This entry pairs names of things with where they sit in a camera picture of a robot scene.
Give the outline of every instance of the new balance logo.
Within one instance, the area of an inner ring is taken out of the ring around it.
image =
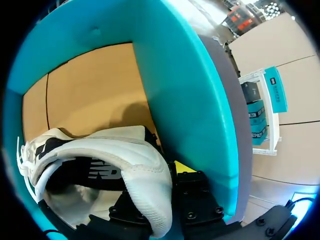
[[[105,161],[93,158],[90,166],[89,179],[121,179],[121,170]]]

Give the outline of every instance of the black box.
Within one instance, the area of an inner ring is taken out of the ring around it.
[[[246,104],[251,104],[261,98],[257,83],[245,82],[241,84],[241,87],[242,87]]]

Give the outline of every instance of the shoe laces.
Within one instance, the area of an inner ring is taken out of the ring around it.
[[[34,158],[34,150],[35,150],[35,144],[34,142],[26,142],[25,145],[22,145],[19,151],[19,137],[17,138],[16,143],[16,161],[18,165],[18,169],[20,174],[24,178],[24,182],[26,185],[26,188],[28,189],[31,197],[35,202],[37,202],[36,194],[32,190],[30,181],[28,176],[31,174],[31,172],[35,168],[36,160]]]

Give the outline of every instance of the black mechanical bracket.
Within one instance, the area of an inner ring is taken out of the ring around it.
[[[114,206],[109,208],[110,220],[90,215],[88,225],[77,226],[73,239],[148,240],[152,233],[150,223],[143,216],[127,191],[123,191]]]
[[[240,222],[226,225],[224,209],[202,171],[179,173],[174,196],[185,240],[281,240],[297,220],[291,209],[278,205],[245,227]]]

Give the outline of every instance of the white shelf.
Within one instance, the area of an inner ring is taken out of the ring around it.
[[[279,115],[278,113],[274,113],[271,97],[269,93],[269,89],[267,86],[267,82],[265,79],[265,70],[260,69],[254,72],[251,72],[245,76],[239,78],[240,84],[245,82],[251,83],[258,83],[261,86],[263,92],[263,103],[264,108],[267,112],[268,117],[268,124],[269,124],[269,137],[266,138],[265,142],[269,142],[269,148],[262,149],[262,148],[253,148],[254,154],[261,154],[261,155],[270,155],[276,156],[277,150],[276,146],[278,142],[281,140],[280,138],[280,126],[279,126]]]

